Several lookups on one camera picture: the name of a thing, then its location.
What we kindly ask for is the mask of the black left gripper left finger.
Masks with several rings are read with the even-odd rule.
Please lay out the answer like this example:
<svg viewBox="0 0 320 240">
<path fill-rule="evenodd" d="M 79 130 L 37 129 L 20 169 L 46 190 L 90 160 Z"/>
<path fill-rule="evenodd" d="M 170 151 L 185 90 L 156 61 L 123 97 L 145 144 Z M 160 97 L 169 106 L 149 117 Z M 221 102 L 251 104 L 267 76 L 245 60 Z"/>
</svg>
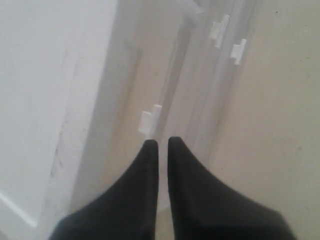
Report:
<svg viewBox="0 0 320 240">
<path fill-rule="evenodd" d="M 145 140 L 123 175 L 101 196 L 66 216 L 51 240 L 153 240 L 159 190 L 159 149 Z"/>
</svg>

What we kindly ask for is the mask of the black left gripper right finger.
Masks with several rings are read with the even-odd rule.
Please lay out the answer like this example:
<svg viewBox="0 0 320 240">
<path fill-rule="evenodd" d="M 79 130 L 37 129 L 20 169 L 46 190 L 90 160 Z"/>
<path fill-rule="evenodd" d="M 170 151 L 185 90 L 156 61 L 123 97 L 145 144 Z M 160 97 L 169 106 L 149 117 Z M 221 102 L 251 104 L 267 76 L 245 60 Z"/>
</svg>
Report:
<svg viewBox="0 0 320 240">
<path fill-rule="evenodd" d="M 294 240 L 277 211 L 211 174 L 177 136 L 168 140 L 167 177 L 176 240 Z"/>
</svg>

